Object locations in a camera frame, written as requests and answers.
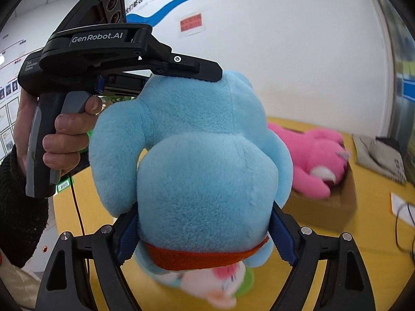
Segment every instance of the pink plush toy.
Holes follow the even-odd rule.
[[[344,176],[349,151],[342,147],[343,137],[329,129],[314,129],[304,133],[293,132],[268,123],[286,144],[294,165],[293,189],[310,199],[330,196],[330,187]]]

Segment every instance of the human hand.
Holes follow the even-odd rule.
[[[27,149],[36,105],[36,97],[22,89],[14,128],[14,140],[17,160],[24,175],[26,175]],[[55,121],[56,134],[45,136],[43,139],[43,148],[46,151],[43,155],[45,165],[51,169],[61,169],[61,175],[74,169],[80,160],[79,151],[89,144],[87,132],[95,127],[97,114],[101,110],[101,99],[93,96],[88,99],[84,113],[59,115]]]

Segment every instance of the wire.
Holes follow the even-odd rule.
[[[85,236],[84,224],[82,223],[82,218],[80,217],[80,211],[79,211],[78,203],[76,201],[75,190],[73,188],[73,179],[72,179],[72,173],[71,172],[69,172],[69,183],[71,184],[73,202],[75,203],[76,213],[78,214],[78,219],[79,219],[80,229],[82,231],[82,236]],[[89,270],[89,260],[88,259],[86,260],[86,271],[88,273],[88,279],[90,279],[91,275],[90,275],[90,270]]]
[[[412,239],[412,249],[411,250],[408,250],[408,249],[405,249],[405,248],[403,248],[403,247],[401,247],[400,245],[399,245],[399,242],[398,242],[398,218],[399,218],[399,213],[400,213],[400,211],[402,210],[402,208],[403,207],[407,207],[408,208],[408,212],[409,212],[409,216],[411,217],[411,220],[412,220],[412,223],[413,223],[413,225],[415,225],[415,221],[414,221],[414,218],[412,217],[412,213],[411,213],[411,209],[410,209],[410,206],[411,207],[415,207],[414,205],[412,205],[411,203],[404,203],[404,204],[402,204],[400,207],[399,207],[399,209],[398,209],[398,213],[396,214],[396,220],[395,220],[395,242],[396,242],[396,246],[398,247],[398,249],[401,251],[401,252],[403,252],[403,253],[408,253],[409,255],[410,255],[410,257],[411,257],[411,260],[412,260],[412,262],[414,263],[414,265],[415,265],[415,250],[414,250],[414,245],[415,245],[415,236],[414,236],[414,238]]]

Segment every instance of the red sticker on wall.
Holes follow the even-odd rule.
[[[180,21],[180,30],[188,31],[202,26],[202,14],[197,14]]]

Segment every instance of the yellow table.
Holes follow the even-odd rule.
[[[270,120],[296,130],[312,128],[311,125],[289,120]],[[350,135],[344,135],[344,144],[353,154],[350,166],[358,198],[358,209],[345,231],[353,235],[362,253],[371,279],[377,311],[386,311],[399,296],[414,270],[409,256],[402,254],[395,245],[395,217],[390,213],[390,192],[415,203],[415,189],[409,183],[398,185],[356,165],[354,162],[356,150]],[[104,224],[113,223],[112,217],[99,201],[90,168],[75,176],[74,187],[87,234],[96,232]],[[69,230],[76,236],[81,235],[71,190],[66,189],[56,195],[54,206],[59,232]],[[338,236],[329,230],[313,229],[322,235]],[[398,230],[401,244],[410,248],[414,229],[399,222]],[[320,262],[304,311],[313,310],[317,299],[325,266],[324,262]],[[264,266],[254,269],[256,279],[254,289],[248,295],[238,298],[235,311],[268,311],[283,287],[290,269],[274,251]],[[123,272],[143,311],[213,310],[204,301],[190,297],[177,289],[155,283],[141,272],[133,260],[126,262]],[[108,310],[93,267],[91,285],[99,310]]]

